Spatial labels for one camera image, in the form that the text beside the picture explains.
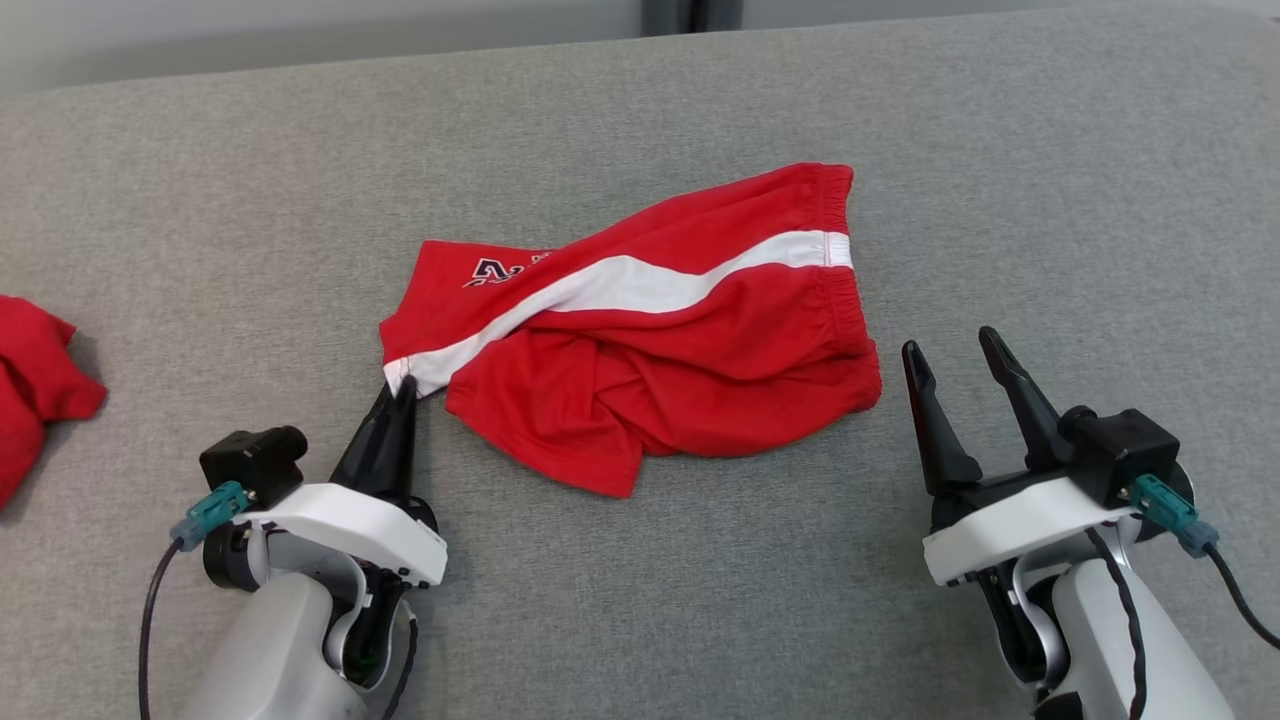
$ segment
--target gray textured fabric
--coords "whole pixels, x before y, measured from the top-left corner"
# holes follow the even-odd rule
[[[451,542],[416,598],[404,717],[1018,717],[979,593],[929,582],[897,348],[920,341],[988,470],[1020,462],[978,351],[1064,409],[1183,438],[1280,624],[1280,36],[1097,9],[492,51],[90,87],[0,105],[0,292],[78,324],[111,389],[0,514],[4,717],[128,717],[146,580],[197,454],[293,423],[324,479],[380,380],[422,237],[576,240],[673,193],[849,163],[879,406],[741,460],[649,460],[636,497],[545,480],[439,397],[416,489]],[[1172,541],[1137,568],[1242,719],[1280,655]],[[174,564],[170,717],[244,596]]]

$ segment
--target red fabric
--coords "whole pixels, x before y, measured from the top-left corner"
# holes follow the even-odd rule
[[[448,383],[447,409],[483,437],[617,497],[645,452],[737,456],[804,437],[881,392],[847,261],[851,182],[846,167],[792,165],[554,251],[428,241],[381,327],[388,379]],[[513,332],[476,340],[512,315]]]
[[[67,355],[76,325],[0,295],[0,507],[40,457],[45,423],[92,418],[106,388]]]

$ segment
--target cable connector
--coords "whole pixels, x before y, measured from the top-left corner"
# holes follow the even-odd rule
[[[170,539],[182,541],[182,551],[191,552],[205,542],[214,528],[248,510],[252,498],[236,480],[228,480],[204,500],[191,506],[187,516],[169,529]]]
[[[1156,475],[1138,475],[1129,502],[1146,518],[1165,528],[1192,557],[1204,557],[1204,547],[1217,544],[1217,530],[1199,519],[1199,511]]]

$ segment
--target logo on shorts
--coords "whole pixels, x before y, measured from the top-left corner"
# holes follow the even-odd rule
[[[530,258],[529,263],[538,263],[548,255],[550,255],[550,252],[540,252]],[[504,283],[524,270],[525,265],[512,265],[508,268],[502,264],[502,260],[481,258],[480,261],[476,263],[476,269],[471,272],[471,279],[462,287],[480,287],[483,284]]]

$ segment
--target red shorts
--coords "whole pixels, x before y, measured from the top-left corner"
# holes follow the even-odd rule
[[[631,495],[641,457],[736,456],[881,392],[849,250],[852,170],[801,164],[558,250],[426,241],[381,324],[387,379],[545,475]]]

